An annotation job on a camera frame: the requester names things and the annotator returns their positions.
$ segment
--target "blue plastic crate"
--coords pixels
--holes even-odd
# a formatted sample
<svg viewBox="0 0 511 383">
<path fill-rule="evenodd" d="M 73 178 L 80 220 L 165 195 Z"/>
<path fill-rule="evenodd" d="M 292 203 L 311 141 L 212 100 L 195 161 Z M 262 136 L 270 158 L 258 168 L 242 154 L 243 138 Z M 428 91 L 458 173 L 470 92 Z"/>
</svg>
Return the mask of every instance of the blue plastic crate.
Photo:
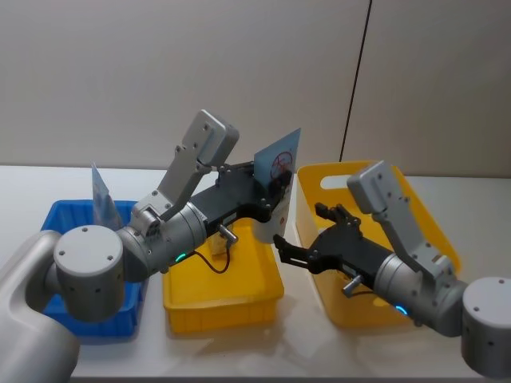
<svg viewBox="0 0 511 383">
<path fill-rule="evenodd" d="M 115 206 L 125 225 L 129 222 L 133 201 L 117 201 Z M 62 200 L 53 204 L 41 230 L 55 230 L 61 234 L 78 226 L 93 224 L 91 199 Z M 44 314 L 60 322 L 80 337 L 130 337 L 137 327 L 147 283 L 125 283 L 125 301 L 117 314 L 98 323 L 81 322 L 71 317 L 60 295 L 54 295 Z"/>
</svg>

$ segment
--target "yellow plastic bin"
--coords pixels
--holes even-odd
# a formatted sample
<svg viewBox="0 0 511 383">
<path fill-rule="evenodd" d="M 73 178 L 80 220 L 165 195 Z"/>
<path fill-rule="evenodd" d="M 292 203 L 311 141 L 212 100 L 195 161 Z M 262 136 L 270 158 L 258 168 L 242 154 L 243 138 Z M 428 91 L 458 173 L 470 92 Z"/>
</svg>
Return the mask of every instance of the yellow plastic bin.
<svg viewBox="0 0 511 383">
<path fill-rule="evenodd" d="M 172 331 L 191 333 L 273 322 L 283 284 L 271 246 L 252 235 L 250 219 L 234 223 L 240 238 L 231 247 L 231 264 L 216 274 L 198 256 L 171 267 L 163 277 L 164 308 Z M 209 243 L 197 249 L 216 269 L 226 254 L 212 255 Z"/>
<path fill-rule="evenodd" d="M 321 186 L 328 176 L 350 176 L 369 166 L 373 162 L 342 162 L 334 164 L 314 164 L 300 168 L 297 172 L 298 182 L 296 194 L 296 228 L 300 242 L 309 247 L 321 230 L 331 226 L 331 221 L 319 218 L 315 214 L 315 203 L 321 202 L 328 207 L 342 204 L 352 215 L 361 219 L 361 230 L 364 236 L 380 245 L 392 249 L 383 229 L 370 215 L 364 215 L 357 207 L 347 188 L 326 189 Z M 393 167 L 395 175 L 404 191 L 410 197 L 410 208 L 418 221 L 419 227 L 430 243 L 441 253 L 450 257 L 456 272 L 461 268 L 456 251 L 444 236 L 440 227 L 426 210 L 414 189 L 408 184 L 398 168 Z M 343 287 L 350 279 L 336 270 L 327 270 L 313 275 L 319 296 L 329 318 L 340 327 L 371 327 L 396 325 L 410 320 L 400 314 L 394 307 L 388 305 L 372 294 L 362 294 L 346 298 Z M 369 290 L 364 286 L 357 291 Z"/>
</svg>

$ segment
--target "transparent plastic sheet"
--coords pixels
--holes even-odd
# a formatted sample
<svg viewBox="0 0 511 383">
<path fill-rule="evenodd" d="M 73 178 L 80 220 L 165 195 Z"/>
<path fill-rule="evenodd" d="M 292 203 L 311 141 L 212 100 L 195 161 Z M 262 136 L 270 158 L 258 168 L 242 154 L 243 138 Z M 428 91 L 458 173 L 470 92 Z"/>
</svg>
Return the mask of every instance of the transparent plastic sheet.
<svg viewBox="0 0 511 383">
<path fill-rule="evenodd" d="M 92 165 L 92 175 L 94 224 L 117 231 L 122 227 L 121 216 L 113 203 L 112 197 L 110 197 L 105 181 L 103 181 L 96 168 L 96 164 Z"/>
</svg>

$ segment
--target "white table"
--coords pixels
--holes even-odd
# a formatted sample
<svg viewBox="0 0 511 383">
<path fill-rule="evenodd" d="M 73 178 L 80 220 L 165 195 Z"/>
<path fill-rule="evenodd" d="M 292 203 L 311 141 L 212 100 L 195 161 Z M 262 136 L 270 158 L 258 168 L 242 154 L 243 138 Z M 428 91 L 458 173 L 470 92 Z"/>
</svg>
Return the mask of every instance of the white table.
<svg viewBox="0 0 511 383">
<path fill-rule="evenodd" d="M 157 186 L 163 173 L 101 169 L 114 199 L 140 199 Z M 214 177 L 205 177 L 198 190 Z M 0 167 L 0 180 L 0 267 L 40 229 L 52 202 L 92 195 L 88 168 Z M 409 181 L 458 250 L 463 279 L 511 276 L 511 180 L 409 177 Z M 295 216 L 292 207 L 294 196 L 290 223 Z M 293 224 L 286 237 L 296 241 Z M 279 269 L 285 295 L 273 326 L 181 338 L 168 331 L 161 276 L 153 276 L 134 338 L 84 344 L 73 381 L 109 377 L 166 381 L 187 376 L 478 378 L 461 359 L 459 338 L 442 338 L 413 326 L 339 330 L 324 314 L 310 275 L 289 265 L 279 264 Z"/>
</svg>

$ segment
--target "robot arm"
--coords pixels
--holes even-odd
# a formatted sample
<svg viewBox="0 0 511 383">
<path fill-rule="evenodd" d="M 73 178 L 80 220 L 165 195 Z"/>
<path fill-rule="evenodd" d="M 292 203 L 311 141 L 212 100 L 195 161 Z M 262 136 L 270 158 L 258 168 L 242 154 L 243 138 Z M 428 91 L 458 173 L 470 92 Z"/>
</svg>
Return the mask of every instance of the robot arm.
<svg viewBox="0 0 511 383">
<path fill-rule="evenodd" d="M 511 377 L 511 281 L 479 279 L 467 286 L 452 262 L 424 238 L 390 165 L 379 162 L 347 181 L 362 213 L 380 223 L 394 252 L 366 239 L 360 220 L 342 205 L 315 205 L 316 214 L 335 224 L 309 249 L 274 237 L 283 263 L 318 274 L 339 270 L 351 277 L 349 298 L 363 284 L 414 321 L 447 336 L 461 336 L 467 365 L 487 377 Z"/>
<path fill-rule="evenodd" d="M 253 163 L 226 165 L 239 133 L 204 110 L 156 190 L 138 202 L 130 223 L 115 232 L 86 225 L 60 235 L 38 233 L 20 247 L 0 275 L 0 381 L 68 381 L 79 343 L 40 314 L 53 294 L 84 322 L 114 315 L 124 281 L 140 282 L 187 258 L 206 238 L 248 217 L 266 223 L 286 195 L 291 173 L 270 185 L 254 179 Z M 192 196 L 200 178 L 218 168 L 216 184 Z"/>
</svg>

